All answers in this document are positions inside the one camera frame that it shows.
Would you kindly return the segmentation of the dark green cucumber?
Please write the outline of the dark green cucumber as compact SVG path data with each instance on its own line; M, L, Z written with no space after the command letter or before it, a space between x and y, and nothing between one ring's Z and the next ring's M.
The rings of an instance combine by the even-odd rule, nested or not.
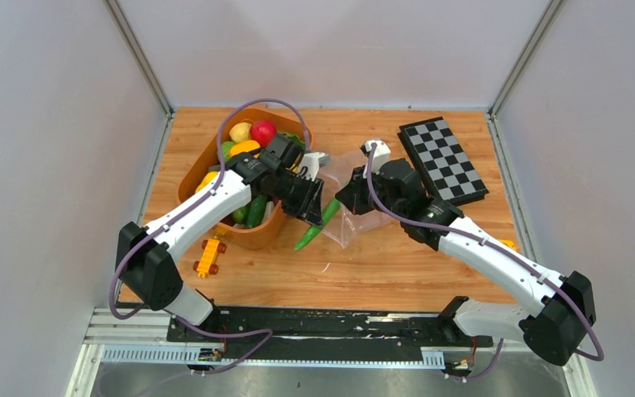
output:
M267 203L268 196L265 194L259 195L251 201L246 217L246 227L248 229L262 224Z

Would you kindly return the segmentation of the clear zip top bag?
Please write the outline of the clear zip top bag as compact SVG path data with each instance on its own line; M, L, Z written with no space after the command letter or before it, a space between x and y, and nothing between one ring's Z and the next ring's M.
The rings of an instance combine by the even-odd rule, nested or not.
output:
M351 180L352 171L363 166L365 162L366 158L359 149L341 155L331 155L330 162L323 166L317 175L324 182L323 208L334 198L335 193ZM372 211L364 215L354 215L342 205L323 228L322 235L332 239L341 248L347 248L354 240L359 240L360 235L390 223L394 223L394 220L382 212Z

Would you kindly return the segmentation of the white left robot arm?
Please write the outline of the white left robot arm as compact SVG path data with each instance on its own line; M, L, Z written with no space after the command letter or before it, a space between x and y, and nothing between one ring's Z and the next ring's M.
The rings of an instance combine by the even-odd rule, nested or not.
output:
M309 152L283 135L266 148L232 156L207 186L166 215L144 227L129 222L120 230L116 279L149 309L183 318L199 341L212 341L220 331L215 306L183 282L175 262L255 195L278 199L290 217L322 225L323 182L317 173L328 161L328 154Z

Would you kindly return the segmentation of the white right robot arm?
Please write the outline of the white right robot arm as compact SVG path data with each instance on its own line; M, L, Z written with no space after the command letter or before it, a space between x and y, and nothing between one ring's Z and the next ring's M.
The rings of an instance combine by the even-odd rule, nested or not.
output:
M369 165L354 169L336 198L355 215L373 210L389 215L414 241L464 262L514 298L514 304L453 299L449 316L438 324L444 342L456 346L470 336L520 341L556 366L574 354L605 358L593 329L593 287L585 275L563 275L504 245L457 206L430 195L406 160L388 161L378 172Z

